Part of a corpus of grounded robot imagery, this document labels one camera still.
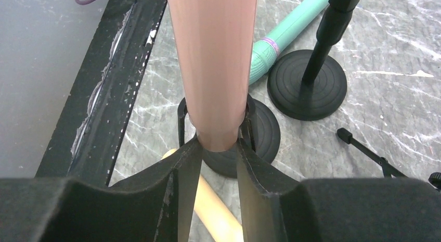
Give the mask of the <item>pink microphone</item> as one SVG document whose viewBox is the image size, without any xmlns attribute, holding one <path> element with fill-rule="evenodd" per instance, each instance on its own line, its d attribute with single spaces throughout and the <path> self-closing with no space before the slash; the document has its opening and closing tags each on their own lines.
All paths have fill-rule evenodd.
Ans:
<svg viewBox="0 0 441 242">
<path fill-rule="evenodd" d="M 168 0 L 187 109 L 202 146 L 229 150 L 244 120 L 257 0 Z"/>
</svg>

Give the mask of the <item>teal microphone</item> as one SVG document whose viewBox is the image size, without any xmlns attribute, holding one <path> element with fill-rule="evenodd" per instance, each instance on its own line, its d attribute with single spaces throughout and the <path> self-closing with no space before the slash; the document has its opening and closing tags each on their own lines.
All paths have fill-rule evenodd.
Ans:
<svg viewBox="0 0 441 242">
<path fill-rule="evenodd" d="M 303 0 L 265 37 L 254 43 L 249 84 L 269 71 L 277 57 L 328 6 L 329 0 Z"/>
</svg>

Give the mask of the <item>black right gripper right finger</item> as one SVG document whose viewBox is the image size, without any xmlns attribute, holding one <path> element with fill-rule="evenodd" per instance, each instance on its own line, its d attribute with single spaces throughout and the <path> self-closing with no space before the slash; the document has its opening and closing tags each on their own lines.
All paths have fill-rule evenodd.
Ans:
<svg viewBox="0 0 441 242">
<path fill-rule="evenodd" d="M 236 142 L 245 241 L 440 241 L 440 193 L 411 178 L 296 181 Z"/>
</svg>

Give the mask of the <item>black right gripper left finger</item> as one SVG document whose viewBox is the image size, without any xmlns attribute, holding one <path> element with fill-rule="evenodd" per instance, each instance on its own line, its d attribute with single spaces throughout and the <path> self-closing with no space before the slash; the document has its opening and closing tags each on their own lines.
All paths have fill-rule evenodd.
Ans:
<svg viewBox="0 0 441 242">
<path fill-rule="evenodd" d="M 192 139 L 111 187 L 1 180 L 1 241 L 187 241 L 203 148 Z"/>
</svg>

